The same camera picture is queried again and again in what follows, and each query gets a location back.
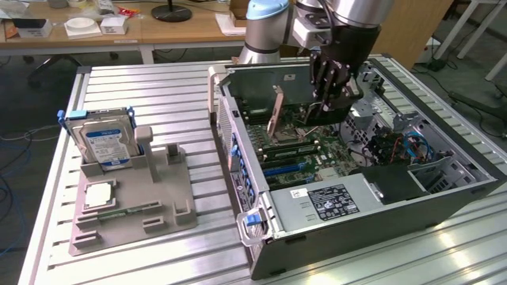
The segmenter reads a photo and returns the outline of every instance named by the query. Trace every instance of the white box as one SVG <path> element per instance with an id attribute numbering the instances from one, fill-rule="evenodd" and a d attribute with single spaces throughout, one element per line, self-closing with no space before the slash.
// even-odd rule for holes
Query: white box
<path id="1" fill-rule="evenodd" d="M 100 29 L 103 31 L 103 34 L 125 34 L 128 29 L 125 18 L 104 18 L 103 22 L 100 23 Z"/>
<path id="2" fill-rule="evenodd" d="M 48 19 L 12 19 L 17 28 L 19 36 L 25 37 L 48 37 L 53 25 Z"/>
<path id="3" fill-rule="evenodd" d="M 430 38 L 428 42 L 426 43 L 424 50 L 418 58 L 416 64 L 426 64 L 431 61 L 432 55 L 435 56 L 436 50 L 440 47 L 440 42 L 435 38 Z"/>
<path id="4" fill-rule="evenodd" d="M 73 18 L 64 24 L 69 40 L 101 36 L 97 23 L 88 18 Z"/>

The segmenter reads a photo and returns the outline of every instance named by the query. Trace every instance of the motherboard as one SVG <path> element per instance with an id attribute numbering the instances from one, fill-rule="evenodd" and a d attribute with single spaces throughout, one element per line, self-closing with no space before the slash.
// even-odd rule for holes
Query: motherboard
<path id="1" fill-rule="evenodd" d="M 274 135 L 268 124 L 247 125 L 252 146 L 270 189 L 347 176 L 364 160 L 355 160 L 339 136 L 339 125 L 303 126 L 287 108 Z"/>

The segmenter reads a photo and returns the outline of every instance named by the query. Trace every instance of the aluminum extrusion table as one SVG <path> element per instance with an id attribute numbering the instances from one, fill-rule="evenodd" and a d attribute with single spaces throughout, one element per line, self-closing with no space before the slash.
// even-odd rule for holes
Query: aluminum extrusion table
<path id="1" fill-rule="evenodd" d="M 507 172 L 506 153 L 442 105 L 442 99 L 392 60 L 376 59 Z M 154 128 L 154 147 L 179 142 L 188 156 L 195 229 L 91 254 L 68 254 L 80 153 L 61 131 L 20 284 L 484 284 L 507 280 L 507 190 L 470 204 L 426 231 L 252 281 L 219 168 L 207 113 L 208 67 L 228 61 L 80 69 L 67 111 L 132 105 L 138 125 Z M 386 97 L 414 110 L 392 87 Z"/>

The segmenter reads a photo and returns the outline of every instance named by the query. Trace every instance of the white table leg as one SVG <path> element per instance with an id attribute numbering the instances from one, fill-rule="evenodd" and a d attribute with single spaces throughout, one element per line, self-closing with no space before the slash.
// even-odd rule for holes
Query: white table leg
<path id="1" fill-rule="evenodd" d="M 450 35 L 447 36 L 446 40 L 443 41 L 442 46 L 439 47 L 439 49 L 436 51 L 436 54 L 435 54 L 435 58 L 436 59 L 439 59 L 442 57 L 442 55 L 444 55 L 446 50 L 450 47 L 451 42 L 452 42 L 454 38 L 458 35 L 458 32 L 463 28 L 463 26 L 464 26 L 464 24 L 466 24 L 466 22 L 467 22 L 467 20 L 470 18 L 470 15 L 472 14 L 472 12 L 474 12 L 478 4 L 479 3 L 476 1 L 474 1 L 474 0 L 470 3 L 468 8 L 466 9 L 466 12 L 463 13 L 462 17 L 459 18 L 459 21 L 458 21 L 456 25 L 454 26 Z"/>
<path id="2" fill-rule="evenodd" d="M 491 81 L 495 78 L 496 74 L 500 72 L 500 70 L 503 69 L 506 64 L 507 64 L 507 53 L 506 53 L 504 57 L 500 59 L 500 61 L 498 62 L 498 64 L 491 69 L 488 75 L 486 75 L 484 79 L 487 81 Z"/>
<path id="3" fill-rule="evenodd" d="M 140 45 L 139 51 L 142 52 L 143 64 L 154 64 L 154 45 Z"/>
<path id="4" fill-rule="evenodd" d="M 459 55 L 458 55 L 459 59 L 463 59 L 466 57 L 466 54 L 467 54 L 468 50 L 472 48 L 476 40 L 479 39 L 480 35 L 484 33 L 486 28 L 490 26 L 492 20 L 495 19 L 496 15 L 502 11 L 504 5 L 506 5 L 506 2 L 499 3 L 496 5 L 496 8 L 491 11 L 491 13 L 488 14 L 488 16 L 486 17 L 483 23 L 480 24 L 480 27 L 476 29 L 476 31 L 475 31 L 475 33 L 472 35 L 472 38 L 470 38 L 470 40 L 468 40 L 464 48 L 459 52 Z"/>

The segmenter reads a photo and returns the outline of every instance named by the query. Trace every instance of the blue pcie slot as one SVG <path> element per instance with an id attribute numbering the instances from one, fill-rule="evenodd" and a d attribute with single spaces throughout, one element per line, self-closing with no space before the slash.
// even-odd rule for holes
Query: blue pcie slot
<path id="1" fill-rule="evenodd" d="M 263 174 L 267 177 L 267 176 L 274 176 L 274 175 L 300 171 L 306 167 L 306 164 L 307 164 L 306 162 L 302 162 L 302 163 L 298 163 L 295 165 L 288 165 L 288 166 L 284 166 L 280 168 L 268 169 L 268 170 L 263 171 Z"/>

